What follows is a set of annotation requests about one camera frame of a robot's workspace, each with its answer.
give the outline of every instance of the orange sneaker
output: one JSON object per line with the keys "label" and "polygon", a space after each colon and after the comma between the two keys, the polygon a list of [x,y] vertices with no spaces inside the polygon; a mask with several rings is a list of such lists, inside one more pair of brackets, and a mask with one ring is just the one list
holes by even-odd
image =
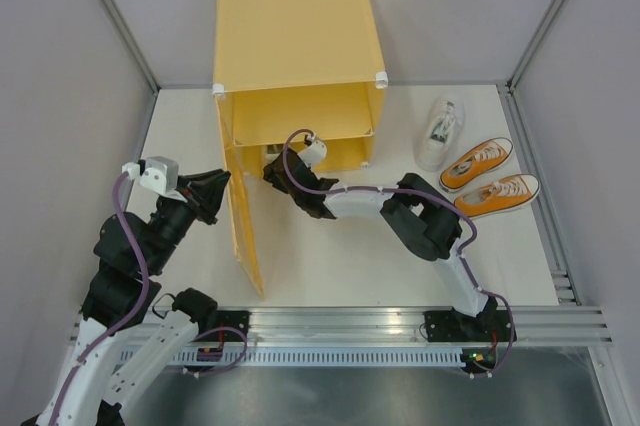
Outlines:
{"label": "orange sneaker", "polygon": [[519,209],[533,202],[540,183],[530,174],[515,174],[464,193],[453,204],[470,218]]}
{"label": "orange sneaker", "polygon": [[440,175],[440,187],[449,193],[461,190],[473,179],[502,166],[513,152],[507,138],[493,138],[480,143]]}

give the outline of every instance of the white table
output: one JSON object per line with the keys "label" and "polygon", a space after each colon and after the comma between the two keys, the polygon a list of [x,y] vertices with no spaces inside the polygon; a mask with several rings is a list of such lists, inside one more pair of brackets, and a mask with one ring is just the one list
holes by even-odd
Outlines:
{"label": "white table", "polygon": [[[420,170],[413,145],[429,108],[454,89],[467,105],[466,124],[450,152],[453,161],[476,144],[510,137],[495,86],[395,86],[376,137],[371,167],[325,173],[350,184],[390,184],[406,172],[432,185],[438,175]],[[210,90],[162,90],[143,157],[161,155],[180,164],[181,174],[223,166],[216,110]],[[481,186],[520,171],[513,155],[499,171],[476,179]],[[258,259],[266,300],[254,291],[234,253],[227,202],[218,224],[194,224],[159,277],[164,292],[195,287],[225,307],[447,306],[448,291],[429,263],[413,256],[382,220],[315,220],[261,180],[247,178]],[[136,187],[129,210],[148,219],[153,193]],[[530,208],[477,221],[479,239],[468,257],[486,289],[512,305],[557,305],[537,225]],[[468,234],[465,229],[463,237]]]}

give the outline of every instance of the sneaker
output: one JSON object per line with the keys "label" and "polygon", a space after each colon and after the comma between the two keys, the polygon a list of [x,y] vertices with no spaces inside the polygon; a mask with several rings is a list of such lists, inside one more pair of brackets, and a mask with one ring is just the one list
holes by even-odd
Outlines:
{"label": "sneaker", "polygon": [[540,183],[530,174],[516,174],[474,191],[464,193],[453,204],[470,218],[504,213],[533,202],[540,192]]}
{"label": "sneaker", "polygon": [[489,139],[445,169],[440,175],[440,187],[455,193],[481,174],[498,169],[512,152],[513,143],[507,138]]}
{"label": "sneaker", "polygon": [[456,93],[440,96],[429,112],[427,129],[416,148],[416,163],[426,171],[437,171],[464,124],[464,103]]}

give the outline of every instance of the yellow box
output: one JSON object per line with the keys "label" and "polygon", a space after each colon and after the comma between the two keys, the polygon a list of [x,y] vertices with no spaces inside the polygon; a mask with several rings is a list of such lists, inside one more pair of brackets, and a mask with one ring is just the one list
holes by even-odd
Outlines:
{"label": "yellow box", "polygon": [[300,128],[327,141],[316,170],[367,165],[387,75],[370,0],[217,0],[215,43],[236,252],[262,294],[242,174]]}

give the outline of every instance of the box top panel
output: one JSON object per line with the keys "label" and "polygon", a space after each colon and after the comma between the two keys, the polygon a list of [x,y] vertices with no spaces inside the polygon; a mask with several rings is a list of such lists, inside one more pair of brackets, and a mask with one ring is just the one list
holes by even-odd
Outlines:
{"label": "box top panel", "polygon": [[369,0],[218,0],[213,82],[225,91],[374,81]]}

